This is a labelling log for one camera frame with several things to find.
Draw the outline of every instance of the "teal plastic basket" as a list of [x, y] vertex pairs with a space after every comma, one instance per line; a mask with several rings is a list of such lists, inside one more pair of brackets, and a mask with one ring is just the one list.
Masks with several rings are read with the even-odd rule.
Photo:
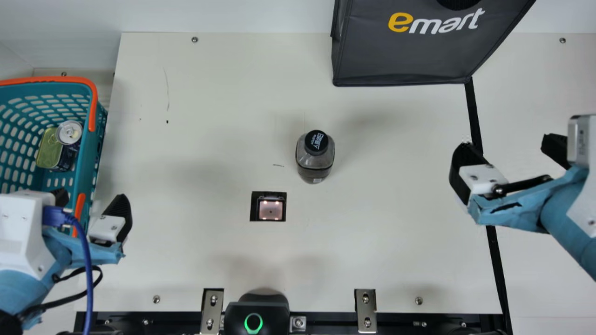
[[[83, 124], [70, 171], [35, 165], [46, 128], [67, 120]], [[80, 77], [33, 77], [0, 81], [0, 191], [52, 191], [64, 187], [71, 209], [87, 229], [105, 134], [107, 111], [93, 82]]]

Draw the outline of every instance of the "white table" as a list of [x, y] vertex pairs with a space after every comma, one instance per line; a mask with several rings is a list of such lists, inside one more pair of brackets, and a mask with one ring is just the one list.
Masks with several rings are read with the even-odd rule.
[[[542, 134], [593, 111], [596, 38], [558, 37], [513, 34], [474, 77], [486, 157], [510, 180], [560, 176]], [[463, 86], [336, 88], [330, 43], [122, 35], [95, 214], [125, 193], [134, 227], [97, 310], [198, 311], [206, 287], [224, 304], [270, 287], [300, 311], [353, 311], [353, 289], [375, 288], [380, 312], [500, 313], [485, 229], [447, 179], [469, 140]], [[315, 128], [336, 164], [306, 185], [294, 146]], [[287, 192], [287, 222], [249, 222], [252, 191]], [[596, 284], [572, 258], [550, 236], [498, 232], [514, 330], [593, 329]]]

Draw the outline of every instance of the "bolt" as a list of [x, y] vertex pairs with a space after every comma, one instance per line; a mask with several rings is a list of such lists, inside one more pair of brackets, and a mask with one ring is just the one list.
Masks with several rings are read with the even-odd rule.
[[302, 328], [303, 325], [304, 325], [304, 322], [302, 322], [302, 319], [300, 319], [300, 318], [294, 319], [294, 326], [296, 328]]

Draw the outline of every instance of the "can lid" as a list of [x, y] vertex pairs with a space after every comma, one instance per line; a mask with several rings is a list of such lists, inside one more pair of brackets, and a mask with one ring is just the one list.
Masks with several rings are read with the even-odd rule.
[[83, 136], [83, 126], [74, 120], [64, 121], [58, 125], [56, 139], [64, 145], [77, 143]]
[[40, 168], [53, 169], [60, 162], [64, 147], [56, 139], [57, 129], [56, 127], [46, 129], [41, 138], [38, 156], [35, 158], [35, 164]]
[[306, 152], [313, 156], [322, 155], [329, 147], [329, 136], [323, 131], [310, 131], [304, 137], [304, 147]]

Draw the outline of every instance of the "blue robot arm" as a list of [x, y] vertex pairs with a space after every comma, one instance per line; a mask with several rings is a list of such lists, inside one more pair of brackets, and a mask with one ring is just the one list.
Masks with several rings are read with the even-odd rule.
[[596, 116], [573, 117], [567, 138], [545, 135], [542, 151], [567, 169], [564, 176], [509, 183], [473, 144], [461, 144], [450, 184], [476, 224], [551, 234], [596, 280], [596, 176], [589, 173], [596, 159]]
[[[35, 306], [65, 270], [83, 267], [80, 240], [64, 233], [70, 214], [56, 204], [53, 193], [0, 194], [0, 324], [26, 330], [39, 323], [43, 309]], [[130, 203], [117, 196], [87, 232], [92, 264], [118, 263], [131, 227]]]

